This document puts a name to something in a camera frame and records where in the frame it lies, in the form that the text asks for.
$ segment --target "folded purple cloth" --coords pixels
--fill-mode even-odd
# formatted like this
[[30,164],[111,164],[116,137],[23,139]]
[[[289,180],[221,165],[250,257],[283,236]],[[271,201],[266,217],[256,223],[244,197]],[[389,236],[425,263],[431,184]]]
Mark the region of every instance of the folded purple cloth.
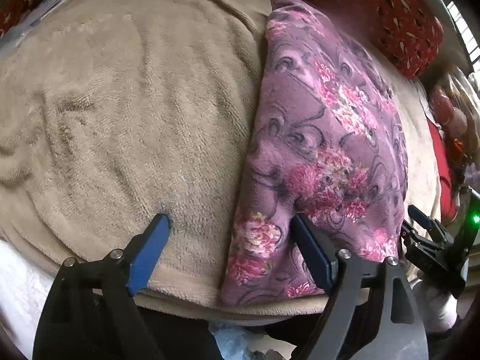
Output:
[[221,299],[322,293],[289,237],[305,212],[338,247],[397,256],[407,154],[392,93],[365,49],[300,0],[271,0],[268,56]]

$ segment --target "red pillow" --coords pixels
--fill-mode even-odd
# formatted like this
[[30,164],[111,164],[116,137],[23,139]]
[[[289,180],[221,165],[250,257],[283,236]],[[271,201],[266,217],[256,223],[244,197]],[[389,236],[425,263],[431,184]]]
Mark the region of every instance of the red pillow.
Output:
[[450,180],[450,171],[448,169],[445,145],[438,128],[427,119],[430,129],[431,140],[433,141],[433,151],[437,159],[438,174],[440,175],[440,213],[442,223],[449,223],[455,218],[457,208],[452,199],[452,182]]

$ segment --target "fleece blanket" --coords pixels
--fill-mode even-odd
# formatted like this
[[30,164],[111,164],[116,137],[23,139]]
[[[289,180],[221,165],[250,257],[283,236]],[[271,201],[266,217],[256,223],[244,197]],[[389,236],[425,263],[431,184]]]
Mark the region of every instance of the fleece blanket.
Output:
[[323,293],[290,237],[306,213],[368,260],[398,256],[407,151],[397,107],[366,50],[300,0],[271,0],[267,63],[222,300]]
[[[171,238],[136,301],[191,318],[271,321],[313,295],[225,306],[269,0],[69,0],[0,64],[0,234],[45,271],[104,257],[156,212]],[[370,50],[409,157],[406,203],[438,218],[438,172],[415,87]]]

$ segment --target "beige blanket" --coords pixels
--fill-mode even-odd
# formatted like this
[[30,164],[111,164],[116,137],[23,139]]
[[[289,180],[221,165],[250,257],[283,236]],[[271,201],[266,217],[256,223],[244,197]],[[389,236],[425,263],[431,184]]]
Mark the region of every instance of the beige blanket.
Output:
[[[195,318],[318,312],[323,296],[218,304],[266,55],[269,0],[71,0],[0,66],[0,228],[50,273],[169,215],[139,304]],[[439,218],[418,94],[380,56],[409,151],[407,202]]]

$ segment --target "metal bolt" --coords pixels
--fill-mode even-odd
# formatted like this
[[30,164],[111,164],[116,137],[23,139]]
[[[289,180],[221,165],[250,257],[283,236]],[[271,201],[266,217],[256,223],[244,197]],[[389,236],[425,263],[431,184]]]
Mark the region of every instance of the metal bolt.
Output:
[[338,251],[338,255],[341,257],[341,258],[344,258],[344,259],[349,259],[350,257],[352,257],[352,253],[348,250],[348,249],[340,249]]
[[123,256],[123,250],[122,249],[114,249],[110,252],[110,258],[114,260],[118,260]]
[[391,266],[397,266],[398,265],[398,258],[394,256],[388,256],[387,257],[387,263],[389,263]]
[[74,265],[76,262],[77,262],[77,260],[76,260],[74,257],[69,257],[68,259],[65,259],[65,261],[63,262],[63,265],[64,265],[64,266],[71,267],[71,266]]

